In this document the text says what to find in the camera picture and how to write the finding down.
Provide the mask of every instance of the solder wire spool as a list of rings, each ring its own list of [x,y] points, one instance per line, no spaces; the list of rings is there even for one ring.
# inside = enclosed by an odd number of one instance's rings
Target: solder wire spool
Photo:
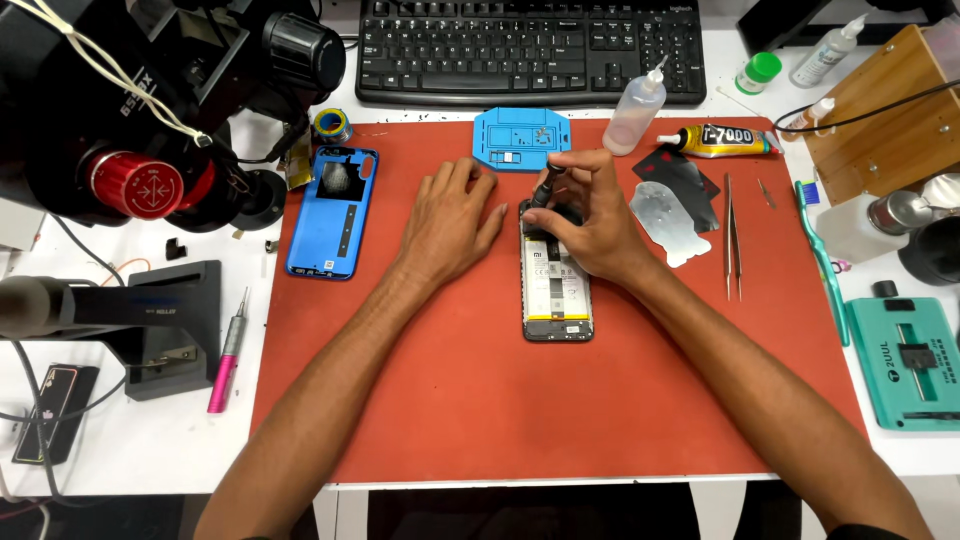
[[[318,112],[313,119],[313,129],[317,130],[323,144],[343,144],[353,136],[353,126],[339,109]]]

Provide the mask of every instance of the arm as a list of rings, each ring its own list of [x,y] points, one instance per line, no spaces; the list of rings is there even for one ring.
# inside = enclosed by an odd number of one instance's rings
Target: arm
[[[477,179],[467,193],[467,182]],[[400,253],[353,317],[290,385],[217,486],[194,538],[286,536],[333,473],[387,354],[440,285],[490,249],[507,205],[478,230],[496,177],[445,162],[424,177]]]
[[[575,227],[547,209],[531,209],[523,219],[557,236],[590,274],[622,285],[650,309],[743,436],[810,504],[827,532],[858,524],[932,539],[910,493],[868,442],[650,253],[609,152],[567,152],[550,162],[573,167],[554,182],[555,199],[579,205],[587,221]]]

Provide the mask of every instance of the blue phone back cover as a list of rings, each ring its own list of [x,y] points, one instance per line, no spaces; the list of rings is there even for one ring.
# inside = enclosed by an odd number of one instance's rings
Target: blue phone back cover
[[[372,167],[365,177],[362,163],[366,158],[372,159]],[[346,280],[353,275],[367,220],[377,161],[378,155],[374,150],[327,146],[317,150],[313,164],[314,178],[317,180],[307,184],[303,192],[300,216],[287,256],[288,274],[333,280]],[[332,162],[356,167],[357,176],[364,182],[359,201],[324,196],[322,174],[326,164]]]

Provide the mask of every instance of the forearm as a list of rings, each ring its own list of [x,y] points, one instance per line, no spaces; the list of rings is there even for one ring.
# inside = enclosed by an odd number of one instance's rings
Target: forearm
[[[253,434],[210,498],[196,538],[285,537],[332,474],[384,359],[432,291],[388,271]]]
[[[809,385],[660,264],[626,283],[684,349],[757,453],[840,524],[929,538],[913,498],[868,442]]]

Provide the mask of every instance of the teal toothbrush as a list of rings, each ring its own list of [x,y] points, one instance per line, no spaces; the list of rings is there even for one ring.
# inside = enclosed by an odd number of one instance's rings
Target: teal toothbrush
[[[833,311],[833,322],[840,333],[840,343],[847,347],[850,345],[850,329],[847,325],[847,312],[843,306],[843,295],[840,294],[840,284],[837,283],[837,277],[833,274],[830,258],[827,257],[827,250],[824,249],[824,241],[813,231],[813,227],[810,227],[810,220],[806,217],[804,184],[797,180],[793,183],[793,186],[794,194],[797,196],[797,208],[800,210],[800,222],[804,225],[806,239],[810,241],[810,249],[813,250],[813,256],[817,259],[817,265],[820,266],[820,274],[827,281],[827,297],[830,300],[830,310]]]

